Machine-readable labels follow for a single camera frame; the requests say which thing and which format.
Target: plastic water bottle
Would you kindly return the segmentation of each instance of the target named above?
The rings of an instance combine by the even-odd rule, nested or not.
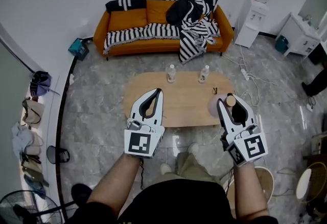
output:
[[[176,77],[176,69],[174,65],[170,65],[169,67],[167,67],[167,81],[169,83],[173,83],[175,82],[175,77]]]
[[[209,66],[206,65],[200,72],[199,83],[204,83],[209,76]]]

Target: person's leg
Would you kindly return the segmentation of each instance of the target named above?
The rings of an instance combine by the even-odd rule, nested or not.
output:
[[[205,167],[201,166],[196,160],[196,153],[199,145],[193,143],[189,146],[188,151],[180,153],[177,158],[177,174],[182,178],[194,181],[216,182],[220,185],[220,181],[216,176],[211,176]]]
[[[161,176],[157,177],[149,186],[164,181],[171,181],[171,180],[177,180],[178,178],[182,178],[176,175],[174,172],[172,172],[171,167],[165,163],[161,165],[160,171],[161,171]]]
[[[306,94],[310,97],[317,95],[327,87],[327,69],[321,71],[311,84],[306,85],[302,83],[302,87],[305,90]]]

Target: black t-shirt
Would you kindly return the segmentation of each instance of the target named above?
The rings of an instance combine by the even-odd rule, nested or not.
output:
[[[238,223],[228,199],[217,183],[172,180],[142,191],[117,220],[101,203],[87,203],[67,222],[73,223]],[[278,224],[273,217],[260,217],[251,224]]]

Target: teal bag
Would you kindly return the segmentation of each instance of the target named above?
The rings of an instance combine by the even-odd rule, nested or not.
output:
[[[79,60],[83,60],[89,50],[86,43],[81,38],[77,38],[69,47],[68,51],[71,52],[74,56],[77,56]]]

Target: wooden coffee table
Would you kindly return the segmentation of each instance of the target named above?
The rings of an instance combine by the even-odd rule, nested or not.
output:
[[[164,127],[218,125],[220,121],[210,115],[208,103],[217,94],[234,93],[229,80],[218,72],[210,72],[205,83],[198,82],[198,72],[177,72],[174,83],[168,83],[165,72],[148,72],[133,77],[126,86],[124,113],[130,117],[133,103],[144,93],[160,88],[163,92]]]

